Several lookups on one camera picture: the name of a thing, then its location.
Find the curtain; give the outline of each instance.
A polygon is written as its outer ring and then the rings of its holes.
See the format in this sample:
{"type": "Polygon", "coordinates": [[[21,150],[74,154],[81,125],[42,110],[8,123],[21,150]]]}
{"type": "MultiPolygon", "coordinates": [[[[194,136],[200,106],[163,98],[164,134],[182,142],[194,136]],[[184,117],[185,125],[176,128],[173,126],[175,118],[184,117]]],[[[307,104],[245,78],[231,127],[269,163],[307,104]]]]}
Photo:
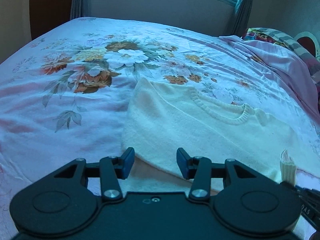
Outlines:
{"type": "Polygon", "coordinates": [[[231,16],[227,35],[241,37],[247,28],[251,13],[252,0],[238,0],[233,15],[231,16]]]}
{"type": "Polygon", "coordinates": [[[84,16],[84,0],[72,0],[70,20],[84,16]]]}

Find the wooden door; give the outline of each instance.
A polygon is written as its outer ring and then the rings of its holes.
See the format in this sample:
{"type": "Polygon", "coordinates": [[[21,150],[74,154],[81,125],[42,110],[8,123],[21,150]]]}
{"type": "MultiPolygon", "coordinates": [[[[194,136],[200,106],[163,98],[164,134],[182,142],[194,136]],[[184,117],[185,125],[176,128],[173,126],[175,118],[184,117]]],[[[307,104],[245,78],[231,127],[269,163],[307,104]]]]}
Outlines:
{"type": "Polygon", "coordinates": [[[29,0],[31,37],[69,21],[72,0],[29,0]]]}

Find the cream sweater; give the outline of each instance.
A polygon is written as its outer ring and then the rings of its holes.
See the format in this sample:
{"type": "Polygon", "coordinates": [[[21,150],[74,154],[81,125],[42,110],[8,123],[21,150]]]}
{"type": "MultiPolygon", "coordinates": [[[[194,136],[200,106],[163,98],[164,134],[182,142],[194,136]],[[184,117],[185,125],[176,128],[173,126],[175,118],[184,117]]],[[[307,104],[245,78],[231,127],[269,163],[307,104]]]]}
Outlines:
{"type": "MultiPolygon", "coordinates": [[[[225,104],[193,87],[145,78],[138,82],[129,103],[122,147],[134,147],[138,158],[180,178],[179,147],[190,156],[204,156],[215,163],[236,159],[276,182],[284,178],[294,184],[292,160],[298,168],[320,177],[320,158],[289,125],[271,114],[248,104],[225,104]],[[289,174],[281,175],[284,150],[291,159],[289,174]]],[[[212,190],[222,189],[222,181],[212,179],[212,190]]]]}

